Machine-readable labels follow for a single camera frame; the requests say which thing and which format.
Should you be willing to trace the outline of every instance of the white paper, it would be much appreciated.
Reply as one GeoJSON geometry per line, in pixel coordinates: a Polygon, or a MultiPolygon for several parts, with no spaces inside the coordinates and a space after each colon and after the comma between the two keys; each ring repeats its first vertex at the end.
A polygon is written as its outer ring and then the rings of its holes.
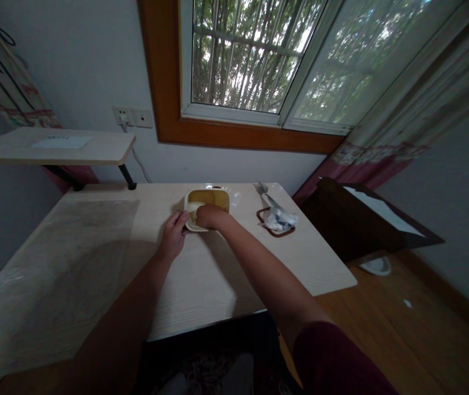
{"type": "Polygon", "coordinates": [[[385,221],[387,221],[397,230],[401,230],[403,232],[408,233],[414,233],[418,236],[425,237],[414,227],[407,224],[404,220],[397,216],[384,201],[374,199],[373,197],[367,196],[363,192],[358,192],[350,187],[344,187],[344,189],[346,189],[348,192],[350,192],[352,195],[362,201],[369,208],[374,210],[378,215],[380,215],[385,221]]]}
{"type": "Polygon", "coordinates": [[[33,144],[32,147],[79,149],[83,148],[91,139],[91,137],[81,136],[48,136],[44,140],[33,144]]]}

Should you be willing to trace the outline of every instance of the forearm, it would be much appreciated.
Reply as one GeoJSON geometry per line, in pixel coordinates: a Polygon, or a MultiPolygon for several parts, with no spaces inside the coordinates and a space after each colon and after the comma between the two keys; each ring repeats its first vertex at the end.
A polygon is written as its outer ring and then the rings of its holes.
{"type": "Polygon", "coordinates": [[[57,393],[90,392],[98,385],[101,393],[115,393],[108,384],[122,383],[122,370],[139,363],[171,263],[159,254],[147,262],[77,351],[57,393]]]}
{"type": "Polygon", "coordinates": [[[226,216],[216,228],[230,245],[290,349],[308,323],[331,322],[297,277],[234,218],[226,216]]]}

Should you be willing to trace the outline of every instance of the slipper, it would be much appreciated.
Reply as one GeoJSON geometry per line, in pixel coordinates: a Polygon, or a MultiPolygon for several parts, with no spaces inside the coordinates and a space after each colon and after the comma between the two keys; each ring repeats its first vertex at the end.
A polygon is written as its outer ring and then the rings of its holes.
{"type": "Polygon", "coordinates": [[[359,267],[370,274],[379,276],[389,275],[392,271],[392,265],[390,265],[387,257],[374,259],[373,261],[360,264],[359,267]]]}

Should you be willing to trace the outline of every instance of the window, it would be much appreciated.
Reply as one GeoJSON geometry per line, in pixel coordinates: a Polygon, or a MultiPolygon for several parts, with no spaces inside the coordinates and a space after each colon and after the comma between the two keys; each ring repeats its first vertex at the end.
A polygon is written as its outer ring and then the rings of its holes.
{"type": "Polygon", "coordinates": [[[181,0],[183,117],[346,135],[461,0],[181,0]]]}

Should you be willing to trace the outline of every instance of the wooden floor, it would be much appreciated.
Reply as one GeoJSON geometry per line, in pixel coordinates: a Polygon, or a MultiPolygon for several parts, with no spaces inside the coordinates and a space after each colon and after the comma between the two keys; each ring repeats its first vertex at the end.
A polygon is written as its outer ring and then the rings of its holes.
{"type": "MultiPolygon", "coordinates": [[[[358,286],[317,299],[401,394],[469,394],[469,326],[404,265],[392,264],[388,277],[353,268],[358,286]]],[[[294,371],[285,345],[283,352],[294,371]]],[[[50,393],[64,366],[7,376],[0,395],[50,393]]]]}

